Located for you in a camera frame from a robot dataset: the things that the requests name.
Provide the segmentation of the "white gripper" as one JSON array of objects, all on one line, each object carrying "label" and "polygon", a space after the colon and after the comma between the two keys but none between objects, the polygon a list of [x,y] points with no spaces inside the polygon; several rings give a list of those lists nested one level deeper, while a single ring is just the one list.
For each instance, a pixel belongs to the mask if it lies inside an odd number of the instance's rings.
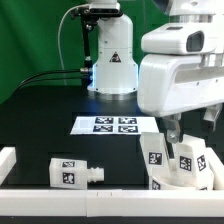
[{"label": "white gripper", "polygon": [[200,62],[199,55],[148,54],[140,64],[138,106],[145,114],[163,117],[169,143],[180,141],[177,113],[207,107],[204,127],[216,130],[223,108],[219,103],[224,103],[224,66],[201,67]]}]

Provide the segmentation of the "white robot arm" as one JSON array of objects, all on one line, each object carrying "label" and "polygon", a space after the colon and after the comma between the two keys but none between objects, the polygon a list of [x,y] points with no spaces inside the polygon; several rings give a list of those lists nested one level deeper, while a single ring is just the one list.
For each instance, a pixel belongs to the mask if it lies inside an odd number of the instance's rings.
[{"label": "white robot arm", "polygon": [[98,56],[88,90],[104,96],[135,94],[139,109],[166,123],[168,140],[180,139],[179,120],[204,108],[214,129],[224,104],[224,0],[152,0],[169,21],[141,37],[119,0],[86,0],[99,26]]}]

